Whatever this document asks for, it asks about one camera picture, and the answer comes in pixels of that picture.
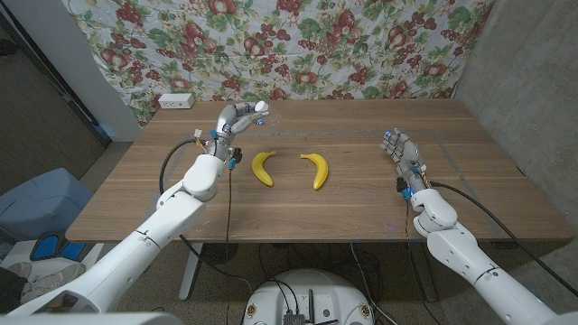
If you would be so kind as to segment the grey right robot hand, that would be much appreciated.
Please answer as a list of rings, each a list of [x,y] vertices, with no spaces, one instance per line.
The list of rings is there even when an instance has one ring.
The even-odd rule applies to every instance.
[[[399,131],[386,131],[380,148],[396,165],[396,190],[409,200],[420,190],[429,187],[425,179],[426,165],[419,148],[410,137]]]

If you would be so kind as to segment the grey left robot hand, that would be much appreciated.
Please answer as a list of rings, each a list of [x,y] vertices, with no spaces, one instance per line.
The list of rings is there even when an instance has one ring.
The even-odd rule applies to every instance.
[[[258,119],[269,115],[269,105],[265,101],[244,102],[225,106],[210,132],[212,142],[207,152],[221,161],[229,157],[229,147],[236,135],[247,130]]]

